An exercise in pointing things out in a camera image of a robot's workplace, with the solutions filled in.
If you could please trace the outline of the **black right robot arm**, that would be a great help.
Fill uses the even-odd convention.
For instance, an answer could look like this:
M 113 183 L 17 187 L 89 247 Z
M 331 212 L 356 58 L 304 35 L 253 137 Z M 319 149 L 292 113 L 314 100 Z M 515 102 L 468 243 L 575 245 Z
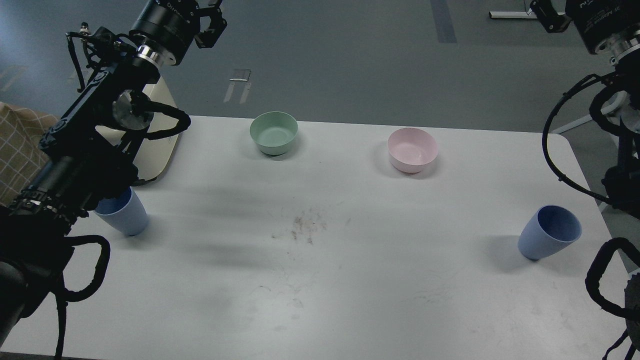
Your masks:
M 603 106 L 619 93 L 628 96 L 631 109 L 639 109 L 639 23 L 640 10 L 637 0 L 567 0 L 565 11 L 560 14 L 550 0 L 533 0 L 529 5 L 542 27 L 549 34 L 564 32 L 574 24 L 588 53 L 592 55 L 609 51 L 614 70 L 606 75 L 590 74 L 562 94 L 551 110 L 542 130 L 542 153 L 555 176 L 572 189 L 610 205 L 634 218 L 639 217 L 639 132 L 623 120 L 610 121 Z M 578 185 L 562 173 L 550 157 L 547 139 L 551 124 L 563 105 L 588 87 L 600 83 L 602 89 L 589 106 L 590 118 L 608 134 L 617 137 L 617 164 L 605 172 L 602 185 L 606 194 L 592 192 Z M 604 311 L 624 319 L 625 330 L 611 346 L 615 350 L 630 340 L 625 355 L 631 360 L 639 353 L 639 273 L 628 276 L 624 289 L 624 305 L 620 306 L 601 294 L 601 278 L 615 253 L 621 252 L 634 264 L 639 264 L 639 249 L 624 237 L 606 241 L 595 255 L 585 277 L 585 289 L 589 297 Z

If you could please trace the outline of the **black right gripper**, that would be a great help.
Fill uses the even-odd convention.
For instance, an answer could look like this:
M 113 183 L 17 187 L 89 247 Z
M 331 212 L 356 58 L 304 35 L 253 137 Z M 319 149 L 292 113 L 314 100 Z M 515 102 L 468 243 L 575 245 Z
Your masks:
M 639 24 L 638 0 L 567 0 L 564 13 L 550 0 L 531 0 L 530 9 L 548 34 L 560 34 L 573 21 L 587 52 L 596 55 L 608 39 Z

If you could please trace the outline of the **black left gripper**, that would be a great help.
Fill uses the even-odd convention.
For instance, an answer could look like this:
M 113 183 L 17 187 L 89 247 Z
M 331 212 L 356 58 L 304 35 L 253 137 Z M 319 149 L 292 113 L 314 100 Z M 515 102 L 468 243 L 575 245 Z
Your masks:
M 210 49 L 220 39 L 227 28 L 223 2 L 211 0 L 207 7 L 200 7 L 196 0 L 150 0 L 129 36 L 137 44 L 150 41 L 151 48 L 167 53 L 172 64 L 180 65 L 194 40 L 198 48 Z M 201 30 L 201 19 L 205 18 L 209 25 Z

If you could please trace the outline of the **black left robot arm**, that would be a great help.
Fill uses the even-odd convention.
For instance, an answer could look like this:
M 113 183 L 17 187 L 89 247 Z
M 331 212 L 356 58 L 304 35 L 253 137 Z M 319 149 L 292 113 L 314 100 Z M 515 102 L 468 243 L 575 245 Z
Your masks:
M 58 317 L 54 358 L 63 357 L 67 306 L 95 294 L 105 280 L 111 246 L 101 235 L 69 234 L 103 199 L 138 181 L 143 141 L 187 130 L 173 105 L 144 94 L 160 68 L 177 66 L 190 45 L 212 48 L 227 27 L 221 0 L 149 0 L 128 33 L 105 27 L 67 32 L 78 98 L 40 139 L 48 162 L 1 208 L 1 340 L 53 294 Z

